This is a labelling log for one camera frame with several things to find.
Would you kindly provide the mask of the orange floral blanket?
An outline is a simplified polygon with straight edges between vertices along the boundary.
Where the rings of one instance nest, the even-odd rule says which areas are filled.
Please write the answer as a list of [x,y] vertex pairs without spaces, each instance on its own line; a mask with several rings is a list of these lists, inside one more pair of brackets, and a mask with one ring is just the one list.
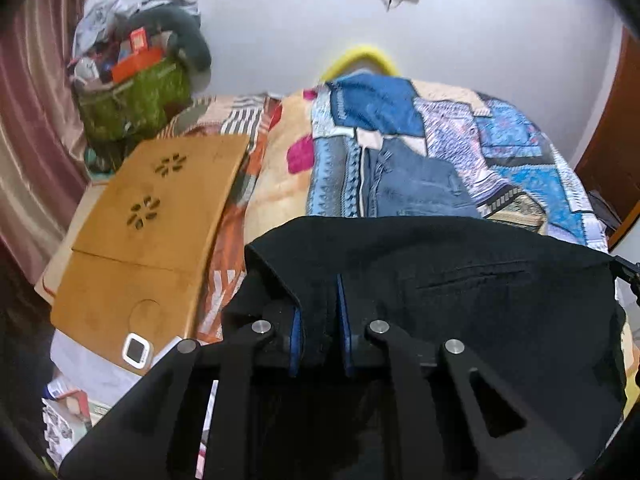
[[206,266],[195,335],[222,339],[222,309],[245,278],[244,246],[306,214],[314,146],[314,89],[284,98],[267,93],[199,98],[160,130],[161,138],[246,134],[250,143],[236,174]]

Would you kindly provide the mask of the folded blue jeans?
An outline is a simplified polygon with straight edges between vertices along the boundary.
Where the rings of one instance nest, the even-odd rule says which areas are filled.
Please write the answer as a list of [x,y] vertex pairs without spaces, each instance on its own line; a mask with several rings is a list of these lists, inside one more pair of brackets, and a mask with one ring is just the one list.
[[416,153],[404,141],[385,139],[378,150],[366,148],[362,169],[363,217],[480,218],[456,168]]

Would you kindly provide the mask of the wooden lap desk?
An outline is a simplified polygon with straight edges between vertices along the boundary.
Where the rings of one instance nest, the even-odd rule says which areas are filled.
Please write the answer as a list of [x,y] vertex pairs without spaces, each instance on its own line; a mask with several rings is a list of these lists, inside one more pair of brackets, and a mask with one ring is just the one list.
[[[210,248],[246,153],[245,134],[141,142],[88,214],[55,294],[55,328],[137,375],[194,332]],[[152,344],[145,370],[122,359]]]

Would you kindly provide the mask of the orange box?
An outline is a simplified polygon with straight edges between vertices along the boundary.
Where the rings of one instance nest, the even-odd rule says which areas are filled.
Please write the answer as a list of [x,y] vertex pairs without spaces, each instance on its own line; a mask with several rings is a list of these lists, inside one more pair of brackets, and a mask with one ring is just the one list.
[[164,51],[160,47],[152,47],[129,55],[112,68],[112,81],[114,84],[120,84],[136,73],[159,63],[163,57]]

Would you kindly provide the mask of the blue patchwork bedspread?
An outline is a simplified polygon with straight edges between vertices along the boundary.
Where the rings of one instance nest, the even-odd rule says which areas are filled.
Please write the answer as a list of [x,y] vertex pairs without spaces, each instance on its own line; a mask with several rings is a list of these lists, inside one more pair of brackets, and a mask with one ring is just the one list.
[[450,162],[480,218],[603,252],[606,239],[577,174],[512,104],[446,84],[356,74],[322,84],[311,104],[307,214],[362,215],[362,159],[385,139]]

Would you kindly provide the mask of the green storage bag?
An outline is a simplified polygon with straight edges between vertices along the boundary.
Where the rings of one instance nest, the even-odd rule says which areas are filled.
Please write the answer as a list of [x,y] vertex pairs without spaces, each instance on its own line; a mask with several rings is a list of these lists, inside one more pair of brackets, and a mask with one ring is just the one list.
[[81,93],[79,115],[89,143],[152,136],[191,104],[188,73],[178,61],[163,61],[110,90]]

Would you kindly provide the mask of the brown wooden door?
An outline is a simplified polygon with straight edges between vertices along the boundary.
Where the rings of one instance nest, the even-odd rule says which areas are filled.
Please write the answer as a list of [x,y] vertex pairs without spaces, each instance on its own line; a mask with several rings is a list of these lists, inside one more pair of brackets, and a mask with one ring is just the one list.
[[585,189],[598,193],[622,219],[639,201],[639,63],[639,40],[624,29],[608,102],[576,169]]

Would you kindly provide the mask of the small white digital clock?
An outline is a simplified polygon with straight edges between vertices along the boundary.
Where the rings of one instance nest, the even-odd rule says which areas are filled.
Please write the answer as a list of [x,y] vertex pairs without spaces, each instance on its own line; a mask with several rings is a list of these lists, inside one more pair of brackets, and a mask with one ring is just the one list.
[[136,333],[129,333],[122,346],[122,359],[135,370],[145,370],[152,359],[152,344]]

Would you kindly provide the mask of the yellow pillow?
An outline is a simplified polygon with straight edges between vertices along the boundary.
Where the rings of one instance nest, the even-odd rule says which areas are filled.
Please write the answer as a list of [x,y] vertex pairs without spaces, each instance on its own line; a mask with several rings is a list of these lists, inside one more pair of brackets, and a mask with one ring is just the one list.
[[319,77],[320,82],[344,76],[353,68],[372,68],[375,73],[397,77],[399,70],[394,61],[381,49],[370,44],[358,44],[347,49]]

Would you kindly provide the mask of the black pants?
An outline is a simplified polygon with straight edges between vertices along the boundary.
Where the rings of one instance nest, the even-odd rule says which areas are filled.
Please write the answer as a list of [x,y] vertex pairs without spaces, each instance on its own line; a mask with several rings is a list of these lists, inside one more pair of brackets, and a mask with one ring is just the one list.
[[302,320],[297,366],[262,375],[250,404],[247,479],[385,479],[372,396],[345,370],[340,276],[411,336],[471,347],[578,454],[573,478],[622,420],[624,314],[603,252],[471,218],[305,217],[248,244],[245,264],[224,338],[270,307]]

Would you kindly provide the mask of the maroon striped curtain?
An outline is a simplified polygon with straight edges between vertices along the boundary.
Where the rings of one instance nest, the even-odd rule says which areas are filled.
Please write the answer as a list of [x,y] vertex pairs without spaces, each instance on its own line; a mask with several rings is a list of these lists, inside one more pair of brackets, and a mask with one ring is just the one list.
[[1,244],[37,281],[87,185],[66,74],[86,0],[12,0],[1,12]]

